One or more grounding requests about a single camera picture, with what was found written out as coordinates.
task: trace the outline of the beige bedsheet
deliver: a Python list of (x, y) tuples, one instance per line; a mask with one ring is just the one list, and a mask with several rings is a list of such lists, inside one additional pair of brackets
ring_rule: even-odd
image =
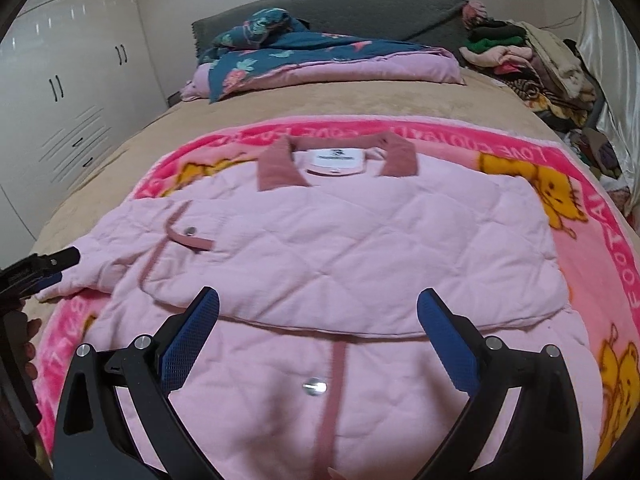
[[(122, 202), (158, 158), (227, 126), (293, 115), (423, 115), (560, 143), (511, 90), (475, 72), (463, 73), (467, 86), (396, 81), (320, 83), (247, 93), (213, 105), (208, 101), (180, 103), (125, 142), (82, 183), (45, 225), (34, 251), (58, 251), (86, 234)], [(628, 232), (640, 253), (640, 238), (630, 227)], [(54, 308), (52, 303), (39, 304), (32, 299), (25, 312), (46, 322)]]

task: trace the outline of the cartoon bear print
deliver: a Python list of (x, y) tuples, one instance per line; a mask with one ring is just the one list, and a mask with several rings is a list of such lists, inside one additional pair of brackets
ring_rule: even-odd
[(481, 153), (479, 166), (480, 171), (487, 174), (524, 177), (540, 197), (552, 229), (564, 231), (575, 240), (575, 231), (564, 225), (562, 219), (588, 221), (587, 215), (578, 208), (575, 189), (565, 174), (547, 166), (488, 153)]
[(625, 431), (626, 425), (640, 403), (638, 348), (634, 343), (629, 342), (618, 358), (613, 349), (617, 339), (618, 329), (612, 324), (609, 340), (603, 341), (600, 352), (600, 376), (606, 413), (596, 455), (596, 466), (604, 460), (611, 447)]
[(162, 193), (162, 197), (171, 195), (174, 191), (178, 191), (185, 186), (188, 186), (192, 182), (204, 177), (213, 176), (226, 168), (230, 168), (236, 164), (240, 164), (242, 160), (228, 160), (224, 158), (217, 163), (208, 166), (207, 164), (195, 164), (193, 162), (187, 162), (175, 177), (175, 185), (165, 190)]

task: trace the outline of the pile of clothes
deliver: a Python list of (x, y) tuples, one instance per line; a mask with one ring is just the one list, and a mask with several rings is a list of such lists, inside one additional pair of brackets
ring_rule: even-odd
[(492, 20), (473, 3), (463, 13), (470, 32), (460, 48), (469, 67), (507, 85), (552, 129), (583, 127), (596, 92), (569, 47), (529, 23)]
[(559, 134), (562, 141), (589, 167), (616, 208), (624, 214), (631, 190), (607, 136), (593, 128)]

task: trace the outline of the clothing label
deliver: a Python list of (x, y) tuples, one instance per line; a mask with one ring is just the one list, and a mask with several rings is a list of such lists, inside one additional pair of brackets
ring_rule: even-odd
[(364, 171), (364, 150), (327, 148), (306, 152), (306, 170), (325, 175), (346, 175)]

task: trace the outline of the green clothing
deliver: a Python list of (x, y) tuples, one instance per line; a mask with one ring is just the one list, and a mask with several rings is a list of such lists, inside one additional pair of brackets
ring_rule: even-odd
[(520, 38), (519, 36), (513, 36), (512, 38), (506, 38), (504, 40), (480, 40), (476, 43), (471, 43), (470, 41), (466, 42), (466, 47), (473, 52), (474, 54), (482, 54), (486, 52), (490, 48), (499, 45), (521, 45), (524, 43), (524, 38)]

